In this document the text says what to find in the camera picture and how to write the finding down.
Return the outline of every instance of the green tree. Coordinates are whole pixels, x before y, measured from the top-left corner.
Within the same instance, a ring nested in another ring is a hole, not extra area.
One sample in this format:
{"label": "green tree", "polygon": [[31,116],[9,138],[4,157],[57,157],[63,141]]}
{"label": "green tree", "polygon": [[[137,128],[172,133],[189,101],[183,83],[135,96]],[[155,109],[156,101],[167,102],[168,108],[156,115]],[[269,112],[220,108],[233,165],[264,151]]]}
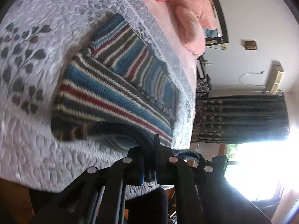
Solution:
{"label": "green tree", "polygon": [[228,144],[226,156],[228,160],[232,160],[237,152],[239,144]]}

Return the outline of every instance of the wall-mounted air conditioner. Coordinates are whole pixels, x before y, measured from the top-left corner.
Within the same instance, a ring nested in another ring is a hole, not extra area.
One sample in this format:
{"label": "wall-mounted air conditioner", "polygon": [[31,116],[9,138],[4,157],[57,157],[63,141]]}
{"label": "wall-mounted air conditioner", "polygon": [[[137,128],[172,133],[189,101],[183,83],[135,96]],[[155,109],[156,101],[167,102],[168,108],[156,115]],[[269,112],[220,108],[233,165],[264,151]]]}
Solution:
{"label": "wall-mounted air conditioner", "polygon": [[282,82],[283,75],[284,75],[284,70],[282,66],[273,65],[269,73],[266,90],[269,91],[270,93],[277,93],[280,84]]}

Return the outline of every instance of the pink bedsheet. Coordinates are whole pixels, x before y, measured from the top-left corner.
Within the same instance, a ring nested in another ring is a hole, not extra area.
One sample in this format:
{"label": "pink bedsheet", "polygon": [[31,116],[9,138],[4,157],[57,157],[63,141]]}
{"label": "pink bedsheet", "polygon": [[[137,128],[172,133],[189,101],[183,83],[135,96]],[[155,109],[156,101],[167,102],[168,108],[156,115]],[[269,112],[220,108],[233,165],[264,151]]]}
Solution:
{"label": "pink bedsheet", "polygon": [[191,84],[193,92],[196,90],[196,59],[195,56],[182,46],[178,38],[178,26],[173,13],[166,2],[143,0],[156,19],[169,44],[180,59],[185,74]]}

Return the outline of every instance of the window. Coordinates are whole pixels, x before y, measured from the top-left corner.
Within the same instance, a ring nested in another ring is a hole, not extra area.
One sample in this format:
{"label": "window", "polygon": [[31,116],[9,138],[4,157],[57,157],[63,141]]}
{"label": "window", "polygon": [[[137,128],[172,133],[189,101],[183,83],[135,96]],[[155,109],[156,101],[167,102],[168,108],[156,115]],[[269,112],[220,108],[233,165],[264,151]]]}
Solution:
{"label": "window", "polygon": [[250,201],[279,197],[292,174],[287,159],[296,148],[297,141],[229,144],[225,178]]}

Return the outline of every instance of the white wall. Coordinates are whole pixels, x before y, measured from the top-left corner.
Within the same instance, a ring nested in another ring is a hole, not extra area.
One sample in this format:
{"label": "white wall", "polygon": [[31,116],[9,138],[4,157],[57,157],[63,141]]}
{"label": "white wall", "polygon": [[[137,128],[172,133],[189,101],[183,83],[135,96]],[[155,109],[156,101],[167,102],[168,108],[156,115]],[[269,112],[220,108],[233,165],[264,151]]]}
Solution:
{"label": "white wall", "polygon": [[[206,49],[205,58],[215,90],[258,90],[244,83],[264,85],[272,60],[281,62],[285,76],[281,89],[288,92],[299,73],[299,25],[283,0],[219,0],[230,42],[227,50]],[[246,51],[241,39],[257,41],[258,51]]]}
{"label": "white wall", "polygon": [[[195,151],[196,143],[190,144],[190,149]],[[204,157],[204,159],[208,161],[212,161],[212,158],[218,156],[219,154],[219,146],[217,143],[199,143],[199,152]]]}

